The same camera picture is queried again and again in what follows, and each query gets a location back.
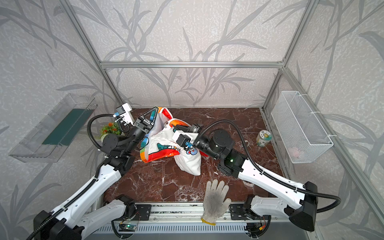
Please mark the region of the rainbow striped child jacket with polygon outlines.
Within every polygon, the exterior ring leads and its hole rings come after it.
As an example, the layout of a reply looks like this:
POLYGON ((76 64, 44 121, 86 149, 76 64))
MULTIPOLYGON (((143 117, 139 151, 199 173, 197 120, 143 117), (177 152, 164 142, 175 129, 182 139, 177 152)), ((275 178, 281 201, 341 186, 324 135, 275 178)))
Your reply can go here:
POLYGON ((174 118, 167 108, 160 108, 155 125, 145 135, 140 146, 140 157, 145 163, 162 158, 174 157, 178 167, 191 175, 201 174, 202 155, 199 150, 184 150, 172 140, 174 125, 192 126, 174 118))

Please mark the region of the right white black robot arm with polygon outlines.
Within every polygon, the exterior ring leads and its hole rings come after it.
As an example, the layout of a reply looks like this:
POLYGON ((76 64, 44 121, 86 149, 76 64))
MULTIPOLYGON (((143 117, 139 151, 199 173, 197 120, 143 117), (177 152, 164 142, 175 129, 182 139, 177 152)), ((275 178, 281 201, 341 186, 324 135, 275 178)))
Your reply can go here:
POLYGON ((215 130, 212 137, 198 136, 200 127, 175 125, 172 139, 185 150, 200 150, 219 161, 219 170, 227 176, 252 183, 270 194, 272 198, 249 197, 244 211, 248 216, 274 216, 290 220, 295 226, 313 232, 315 230, 318 198, 300 192, 302 187, 317 187, 294 183, 258 164, 253 164, 244 154, 234 149, 235 142, 225 130, 215 130))

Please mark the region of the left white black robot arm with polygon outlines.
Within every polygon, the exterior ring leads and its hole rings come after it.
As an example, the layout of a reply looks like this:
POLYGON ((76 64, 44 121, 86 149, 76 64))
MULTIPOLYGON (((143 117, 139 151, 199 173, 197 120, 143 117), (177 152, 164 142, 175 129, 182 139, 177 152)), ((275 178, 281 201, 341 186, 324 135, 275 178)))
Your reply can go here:
POLYGON ((134 120, 131 110, 129 104, 123 104, 113 115, 101 114, 89 119, 87 134, 106 158, 98 165, 95 175, 71 197, 52 211, 41 211, 35 216, 29 240, 83 240, 104 224, 133 214, 134 201, 124 195, 107 206, 86 213, 99 196, 130 170, 135 161, 132 152, 154 127, 159 111, 158 107, 153 107, 134 120), (130 130, 124 136, 107 134, 99 144, 92 134, 92 123, 109 116, 118 123, 129 125, 130 130))

